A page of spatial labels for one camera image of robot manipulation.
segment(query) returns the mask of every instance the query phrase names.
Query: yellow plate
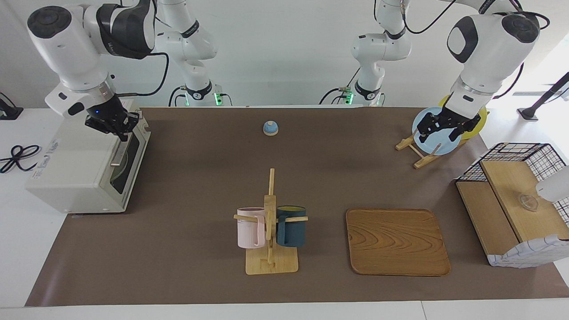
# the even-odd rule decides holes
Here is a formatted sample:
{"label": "yellow plate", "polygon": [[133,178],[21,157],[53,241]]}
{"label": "yellow plate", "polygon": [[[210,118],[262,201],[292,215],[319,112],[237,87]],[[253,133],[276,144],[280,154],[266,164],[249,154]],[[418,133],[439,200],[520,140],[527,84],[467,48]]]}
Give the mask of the yellow plate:
{"label": "yellow plate", "polygon": [[[439,102],[439,107],[442,107],[444,105],[444,103],[447,102],[448,97],[449,96],[444,97]],[[486,106],[483,106],[482,109],[480,109],[480,111],[478,112],[478,114],[480,115],[480,121],[474,127],[474,130],[472,130],[471,132],[463,133],[463,135],[460,137],[461,140],[468,140],[468,139],[476,136],[477,134],[480,133],[482,128],[484,128],[484,125],[486,124],[486,119],[488,118],[488,110],[486,110]]]}

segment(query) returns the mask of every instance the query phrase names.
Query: oven door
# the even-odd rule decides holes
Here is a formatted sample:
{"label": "oven door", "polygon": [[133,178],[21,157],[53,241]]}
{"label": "oven door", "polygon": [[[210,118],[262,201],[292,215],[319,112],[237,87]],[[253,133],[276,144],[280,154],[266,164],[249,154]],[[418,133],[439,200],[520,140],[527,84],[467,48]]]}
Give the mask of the oven door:
{"label": "oven door", "polygon": [[110,174],[105,174],[103,177],[104,190],[121,205],[123,211],[128,204],[149,135],[150,133],[143,134],[139,126],[135,127],[120,165],[116,167],[109,165]]}

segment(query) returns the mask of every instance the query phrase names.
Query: wooden plate stand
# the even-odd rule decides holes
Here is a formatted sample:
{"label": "wooden plate stand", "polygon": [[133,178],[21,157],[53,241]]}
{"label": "wooden plate stand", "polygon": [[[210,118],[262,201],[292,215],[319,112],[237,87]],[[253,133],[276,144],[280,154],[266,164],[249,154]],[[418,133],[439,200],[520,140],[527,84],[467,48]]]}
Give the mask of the wooden plate stand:
{"label": "wooden plate stand", "polygon": [[[271,168],[269,194],[265,195],[265,235],[267,245],[258,249],[246,249],[245,272],[248,275],[290,273],[298,271],[298,253],[296,248],[277,244],[277,196],[274,195],[275,169]],[[234,219],[257,222],[256,218],[234,215]],[[307,221],[308,217],[287,218],[286,222]]]}
{"label": "wooden plate stand", "polygon": [[[415,162],[413,164],[413,167],[415,167],[415,169],[421,169],[422,167],[426,166],[427,164],[433,162],[434,160],[437,160],[438,158],[440,158],[440,155],[435,155],[435,153],[439,150],[441,144],[439,143],[435,150],[433,150],[430,154],[427,155],[423,155],[423,153],[421,151],[419,151],[419,149],[417,149],[415,146],[413,146],[413,144],[415,143],[415,139],[413,139],[413,137],[415,136],[415,134],[417,133],[418,129],[415,129],[415,131],[413,132],[413,134],[408,137],[405,138],[403,140],[401,140],[400,143],[398,143],[395,146],[395,149],[397,151],[401,151],[406,147],[411,148],[411,150],[415,151],[415,153],[417,153],[419,155],[419,157],[421,157],[421,159],[417,162]],[[467,142],[467,140],[461,140],[459,143],[459,147],[463,144],[465,144]]]}

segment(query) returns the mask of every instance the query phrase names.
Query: green indicator light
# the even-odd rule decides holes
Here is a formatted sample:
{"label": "green indicator light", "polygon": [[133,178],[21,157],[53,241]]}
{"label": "green indicator light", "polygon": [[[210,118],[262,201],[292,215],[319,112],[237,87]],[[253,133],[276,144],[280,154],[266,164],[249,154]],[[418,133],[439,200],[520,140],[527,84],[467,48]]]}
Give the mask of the green indicator light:
{"label": "green indicator light", "polygon": [[223,99],[221,98],[221,96],[219,95],[219,93],[214,93],[213,94],[215,96],[215,103],[220,106],[223,104]]}
{"label": "green indicator light", "polygon": [[354,94],[352,92],[348,92],[348,97],[345,100],[346,104],[352,104],[353,100],[354,100]]}

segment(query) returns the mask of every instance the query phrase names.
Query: oven window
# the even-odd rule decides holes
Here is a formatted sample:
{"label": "oven window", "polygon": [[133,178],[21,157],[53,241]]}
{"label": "oven window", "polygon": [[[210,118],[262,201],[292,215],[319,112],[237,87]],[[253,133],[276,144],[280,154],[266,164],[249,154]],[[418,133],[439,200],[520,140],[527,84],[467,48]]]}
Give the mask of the oven window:
{"label": "oven window", "polygon": [[126,149],[125,156],[122,157],[121,165],[115,167],[110,176],[111,186],[113,186],[113,188],[115,188],[115,190],[120,194],[125,192],[126,181],[128,180],[130,170],[133,167],[134,158],[137,156],[138,146],[140,146],[140,142],[138,141],[137,136],[133,133],[130,135],[130,144]]}

